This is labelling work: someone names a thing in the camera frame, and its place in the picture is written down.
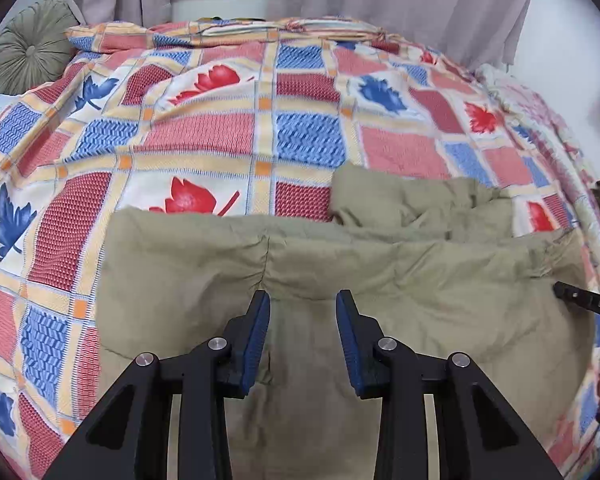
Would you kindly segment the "khaki padded jacket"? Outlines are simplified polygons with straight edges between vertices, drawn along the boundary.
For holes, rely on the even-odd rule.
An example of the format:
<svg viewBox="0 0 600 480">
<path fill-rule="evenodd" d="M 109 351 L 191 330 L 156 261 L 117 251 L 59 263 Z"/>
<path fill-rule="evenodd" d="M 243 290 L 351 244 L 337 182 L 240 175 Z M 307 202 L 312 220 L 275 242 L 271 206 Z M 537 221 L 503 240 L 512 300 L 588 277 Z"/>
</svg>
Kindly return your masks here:
<svg viewBox="0 0 600 480">
<path fill-rule="evenodd" d="M 338 292 L 418 353 L 468 353 L 542 443 L 583 382 L 591 313 L 554 296 L 585 283 L 578 230 L 516 236 L 514 202 L 466 178 L 406 180 L 351 164 L 328 223 L 126 207 L 109 222 L 96 295 L 99 385 L 140 352 L 179 356 L 270 295 L 256 384 L 227 405 L 239 479 L 367 479 L 380 405 L 350 386 Z"/>
</svg>

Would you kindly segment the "patchwork leaf bedspread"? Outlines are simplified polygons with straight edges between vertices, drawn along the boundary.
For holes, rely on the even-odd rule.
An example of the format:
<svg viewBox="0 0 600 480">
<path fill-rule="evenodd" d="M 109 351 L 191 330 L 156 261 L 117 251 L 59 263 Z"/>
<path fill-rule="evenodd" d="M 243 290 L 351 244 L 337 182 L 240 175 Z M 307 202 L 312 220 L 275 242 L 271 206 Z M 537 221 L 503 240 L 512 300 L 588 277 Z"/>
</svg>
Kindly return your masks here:
<svg viewBox="0 0 600 480">
<path fill-rule="evenodd" d="M 518 234 L 576 228 L 600 289 L 600 211 L 562 118 L 499 70 L 350 20 L 76 26 L 59 77 L 0 100 L 0 458 L 45 474 L 96 401 L 112 214 L 324 221 L 345 162 L 470 177 Z"/>
</svg>

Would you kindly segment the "round green pleated cushion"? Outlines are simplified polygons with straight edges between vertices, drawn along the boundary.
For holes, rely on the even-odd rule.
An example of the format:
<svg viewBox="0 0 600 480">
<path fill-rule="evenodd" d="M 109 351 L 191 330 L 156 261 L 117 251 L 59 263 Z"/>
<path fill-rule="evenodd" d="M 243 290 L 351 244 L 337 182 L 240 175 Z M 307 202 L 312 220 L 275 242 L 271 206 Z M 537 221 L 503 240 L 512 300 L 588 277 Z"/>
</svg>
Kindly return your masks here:
<svg viewBox="0 0 600 480">
<path fill-rule="evenodd" d="M 77 24 L 65 0 L 40 0 L 16 14 L 0 32 L 0 94 L 59 79 L 76 55 L 66 30 Z"/>
</svg>

